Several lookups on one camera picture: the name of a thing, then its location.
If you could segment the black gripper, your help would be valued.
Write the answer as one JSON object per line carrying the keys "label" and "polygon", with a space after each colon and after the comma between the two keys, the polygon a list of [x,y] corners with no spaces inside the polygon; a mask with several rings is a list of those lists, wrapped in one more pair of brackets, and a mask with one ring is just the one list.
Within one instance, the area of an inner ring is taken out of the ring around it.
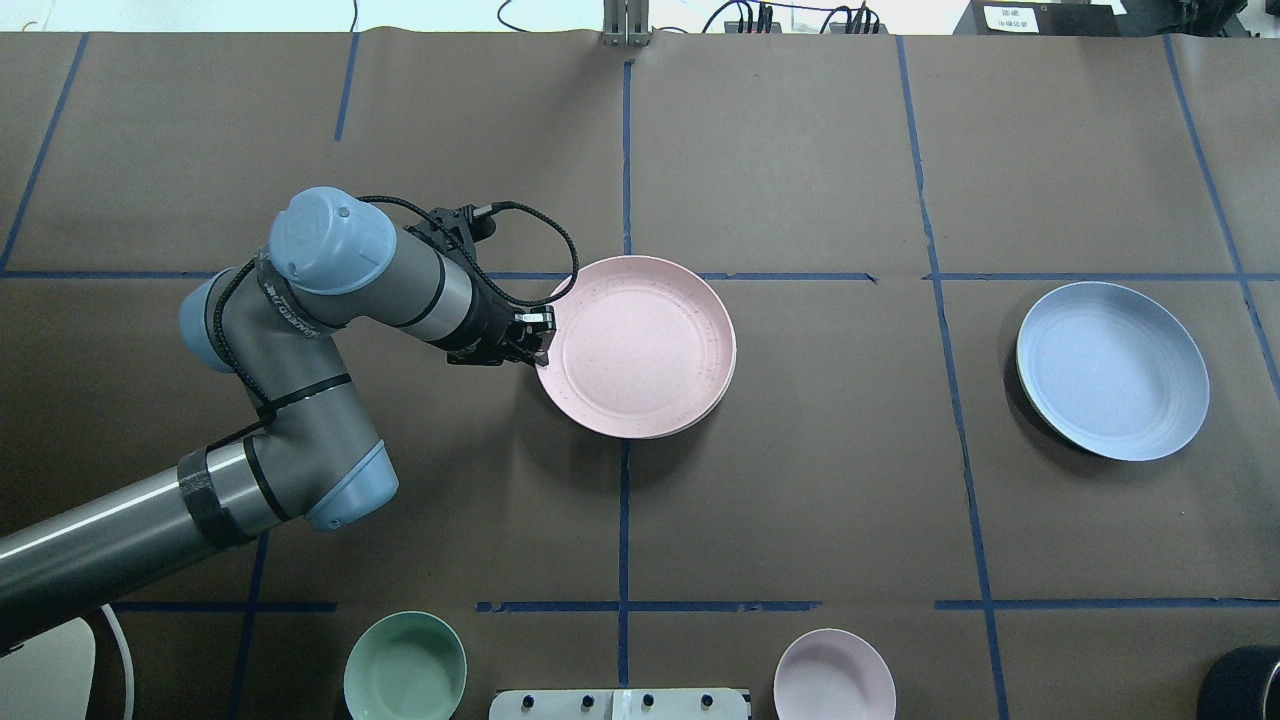
{"label": "black gripper", "polygon": [[544,213],[525,204],[465,205],[457,209],[436,208],[417,211],[421,222],[408,232],[431,246],[445,263],[442,270],[442,290],[425,313],[412,325],[422,329],[429,322],[439,325],[439,318],[449,299],[468,302],[458,323],[440,338],[429,343],[445,351],[447,361],[466,366],[499,366],[504,363],[522,363],[530,366],[548,364],[547,355],[556,334],[553,293],[538,301],[516,299],[499,287],[481,269],[476,243],[497,232],[494,217],[507,210],[518,210],[535,217],[552,229],[557,223]]}

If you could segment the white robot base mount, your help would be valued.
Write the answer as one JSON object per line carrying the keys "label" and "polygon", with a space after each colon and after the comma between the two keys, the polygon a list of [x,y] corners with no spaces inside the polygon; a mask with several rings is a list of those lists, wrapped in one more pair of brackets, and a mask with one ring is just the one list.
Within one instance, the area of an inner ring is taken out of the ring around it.
{"label": "white robot base mount", "polygon": [[489,719],[751,719],[749,691],[614,688],[502,691]]}

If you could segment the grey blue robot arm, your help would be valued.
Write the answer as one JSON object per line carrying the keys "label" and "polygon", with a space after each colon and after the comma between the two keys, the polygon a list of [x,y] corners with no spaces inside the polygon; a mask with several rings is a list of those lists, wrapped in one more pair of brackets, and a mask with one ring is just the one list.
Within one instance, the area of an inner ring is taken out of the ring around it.
{"label": "grey blue robot arm", "polygon": [[294,195],[255,255],[179,310],[186,347],[238,378],[256,421],[5,537],[3,652],[296,518],[329,532],[388,503],[398,477],[334,341],[351,322],[403,332],[451,365],[547,365],[556,297],[516,299],[476,259],[508,210],[530,206]]}

